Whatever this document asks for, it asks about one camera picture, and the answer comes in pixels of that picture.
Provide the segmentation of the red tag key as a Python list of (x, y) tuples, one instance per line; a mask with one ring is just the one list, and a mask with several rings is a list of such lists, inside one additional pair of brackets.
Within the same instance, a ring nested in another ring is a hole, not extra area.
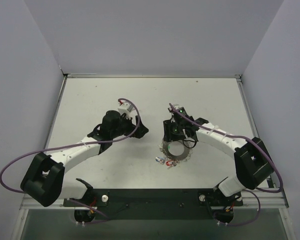
[(169, 160), (165, 163), (165, 165), (167, 166), (168, 169), (175, 167), (177, 164), (178, 163), (174, 160)]

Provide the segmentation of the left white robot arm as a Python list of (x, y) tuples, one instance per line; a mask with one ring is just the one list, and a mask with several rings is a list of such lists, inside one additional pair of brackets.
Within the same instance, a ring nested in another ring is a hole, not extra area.
[(142, 138), (149, 130), (140, 116), (137, 115), (135, 121), (133, 123), (126, 113), (107, 111), (102, 122), (76, 146), (51, 154), (44, 151), (36, 154), (20, 188), (44, 207), (57, 199), (75, 199), (82, 206), (90, 204), (93, 187), (80, 178), (80, 186), (64, 186), (65, 174), (85, 160), (105, 152), (118, 137)]

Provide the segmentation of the metal disc with keyrings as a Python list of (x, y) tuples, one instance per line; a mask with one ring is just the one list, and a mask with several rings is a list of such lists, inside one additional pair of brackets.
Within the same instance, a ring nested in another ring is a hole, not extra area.
[(178, 141), (162, 141), (159, 150), (162, 152), (166, 160), (172, 160), (176, 163), (186, 162), (191, 158), (192, 150), (188, 148), (188, 144)]

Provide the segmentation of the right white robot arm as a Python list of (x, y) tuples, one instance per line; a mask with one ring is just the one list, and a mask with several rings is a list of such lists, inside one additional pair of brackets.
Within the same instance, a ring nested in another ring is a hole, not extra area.
[(204, 118), (194, 119), (179, 105), (171, 105), (168, 111), (171, 118), (163, 122), (164, 142), (207, 144), (234, 160), (235, 174), (216, 185), (222, 197), (229, 198), (245, 189), (254, 190), (275, 171), (261, 139), (230, 134)]

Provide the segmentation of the blue tag key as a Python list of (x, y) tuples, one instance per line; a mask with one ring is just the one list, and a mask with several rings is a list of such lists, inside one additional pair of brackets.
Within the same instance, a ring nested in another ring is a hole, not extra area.
[(165, 164), (166, 159), (162, 157), (155, 157), (155, 161), (163, 165)]

